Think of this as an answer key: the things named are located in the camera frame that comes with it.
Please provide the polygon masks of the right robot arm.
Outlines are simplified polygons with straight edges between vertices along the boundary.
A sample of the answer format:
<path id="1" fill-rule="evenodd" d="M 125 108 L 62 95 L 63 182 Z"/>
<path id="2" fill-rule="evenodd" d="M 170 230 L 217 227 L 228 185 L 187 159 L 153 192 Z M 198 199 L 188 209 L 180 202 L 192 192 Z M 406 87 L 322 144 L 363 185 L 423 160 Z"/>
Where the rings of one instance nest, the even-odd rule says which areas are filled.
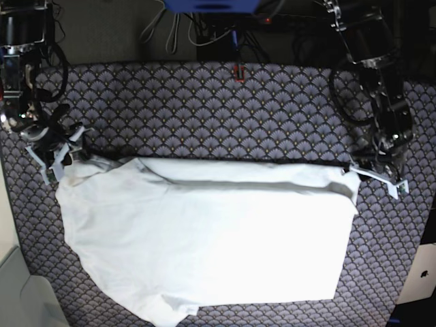
<path id="1" fill-rule="evenodd" d="M 61 65 L 57 93 L 39 88 L 37 77 L 43 62 L 53 54 Z M 43 104 L 60 100 L 67 88 L 68 65 L 55 41 L 51 1 L 1 2 L 1 126 L 27 142 L 26 151 L 40 167 L 45 184 L 59 182 L 72 154 L 82 150 L 82 123 L 64 127 L 61 119 L 69 105 L 48 114 Z"/>

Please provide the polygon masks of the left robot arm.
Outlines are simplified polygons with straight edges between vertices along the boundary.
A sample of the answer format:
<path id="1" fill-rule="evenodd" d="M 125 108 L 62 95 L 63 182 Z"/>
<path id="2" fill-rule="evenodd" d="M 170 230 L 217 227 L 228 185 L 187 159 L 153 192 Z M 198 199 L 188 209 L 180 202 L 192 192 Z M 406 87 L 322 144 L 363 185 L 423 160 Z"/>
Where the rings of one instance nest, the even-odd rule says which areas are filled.
<path id="1" fill-rule="evenodd" d="M 402 177 L 405 151 L 414 139 L 414 119 L 404 95 L 399 52 L 382 14 L 381 1 L 325 1 L 334 16 L 332 28 L 340 35 L 346 57 L 359 69 L 360 88 L 369 98 L 372 116 L 354 118 L 334 87 L 337 69 L 331 70 L 331 98 L 344 120 L 356 127 L 370 127 L 367 145 L 350 155 L 350 170 L 386 184 L 394 199 L 409 193 Z"/>

